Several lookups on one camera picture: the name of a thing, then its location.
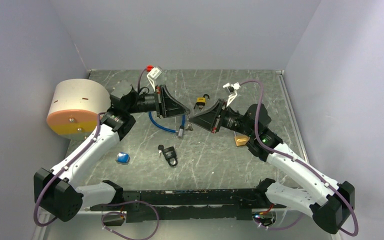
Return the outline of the small silver key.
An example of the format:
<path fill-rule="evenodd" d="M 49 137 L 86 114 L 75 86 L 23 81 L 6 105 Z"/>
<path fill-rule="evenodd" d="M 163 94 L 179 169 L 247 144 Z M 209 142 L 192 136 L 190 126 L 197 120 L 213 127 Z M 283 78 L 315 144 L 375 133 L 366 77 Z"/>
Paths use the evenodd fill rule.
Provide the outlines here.
<path fill-rule="evenodd" d="M 191 122 L 187 123 L 187 126 L 186 126 L 185 130 L 186 131 L 193 131 L 194 130 L 193 127 L 192 127 L 192 123 Z"/>

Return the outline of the yellow black padlock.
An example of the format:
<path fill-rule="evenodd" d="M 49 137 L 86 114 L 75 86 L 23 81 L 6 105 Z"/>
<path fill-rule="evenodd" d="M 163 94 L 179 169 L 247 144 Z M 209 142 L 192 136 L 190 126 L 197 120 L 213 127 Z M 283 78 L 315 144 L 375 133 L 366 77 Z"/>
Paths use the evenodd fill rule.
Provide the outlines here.
<path fill-rule="evenodd" d="M 210 96 L 208 94 L 204 94 L 202 97 L 198 97 L 196 99 L 193 109 L 202 110 L 204 106 L 207 104 L 207 100 L 209 99 L 210 99 Z"/>

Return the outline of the blue cable lock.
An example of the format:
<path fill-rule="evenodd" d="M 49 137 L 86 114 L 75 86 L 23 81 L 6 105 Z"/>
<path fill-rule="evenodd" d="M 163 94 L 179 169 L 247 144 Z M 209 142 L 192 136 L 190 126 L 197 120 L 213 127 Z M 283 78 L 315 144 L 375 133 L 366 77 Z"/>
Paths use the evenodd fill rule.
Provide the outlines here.
<path fill-rule="evenodd" d="M 155 126 L 157 127 L 158 129 L 164 131 L 164 132 L 167 132 L 167 133 L 171 133 L 171 134 L 174 134 L 177 138 L 180 138 L 182 139 L 184 137 L 184 134 L 185 134 L 185 126 L 186 126 L 186 115 L 182 115 L 181 116 L 181 122 L 180 122 L 180 125 L 178 127 L 178 129 L 174 129 L 174 128 L 170 128 L 170 127 L 167 127 L 167 126 L 164 126 L 164 125 L 161 125 L 159 124 L 153 117 L 153 114 L 151 111 L 148 112 L 148 118 L 150 120 L 150 122 Z"/>

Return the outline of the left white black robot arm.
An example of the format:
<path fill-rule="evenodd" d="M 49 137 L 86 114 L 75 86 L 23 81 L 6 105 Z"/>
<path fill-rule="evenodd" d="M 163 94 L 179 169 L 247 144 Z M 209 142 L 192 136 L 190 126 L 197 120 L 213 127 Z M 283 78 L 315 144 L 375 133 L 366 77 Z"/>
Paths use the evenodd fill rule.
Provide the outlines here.
<path fill-rule="evenodd" d="M 190 114 L 190 109 L 176 100 L 161 84 L 153 91 L 140 94 L 132 85 L 110 94 L 110 107 L 97 116 L 92 133 L 68 157 L 50 170 L 40 168 L 33 177 L 33 221 L 45 227 L 38 218 L 42 208 L 63 222 L 80 210 L 105 205 L 117 210 L 124 201 L 123 188 L 110 180 L 81 186 L 79 180 L 113 146 L 133 128 L 134 114 L 156 112 L 158 117 L 172 118 Z"/>

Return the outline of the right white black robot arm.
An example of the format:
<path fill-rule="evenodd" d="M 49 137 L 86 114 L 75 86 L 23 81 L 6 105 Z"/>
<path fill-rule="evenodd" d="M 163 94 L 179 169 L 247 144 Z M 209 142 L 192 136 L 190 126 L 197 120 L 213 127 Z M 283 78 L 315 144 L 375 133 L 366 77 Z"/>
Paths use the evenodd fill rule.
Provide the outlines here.
<path fill-rule="evenodd" d="M 258 206 L 286 206 L 311 217 L 329 234 L 338 231 L 352 237 L 358 234 L 354 186 L 348 181 L 339 183 L 306 163 L 269 129 L 271 118 L 262 103 L 253 104 L 245 114 L 240 114 L 219 99 L 213 107 L 189 121 L 211 133 L 226 128 L 248 136 L 246 146 L 255 157 L 280 169 L 299 184 L 300 188 L 291 188 L 273 179 L 263 180 L 254 195 Z"/>

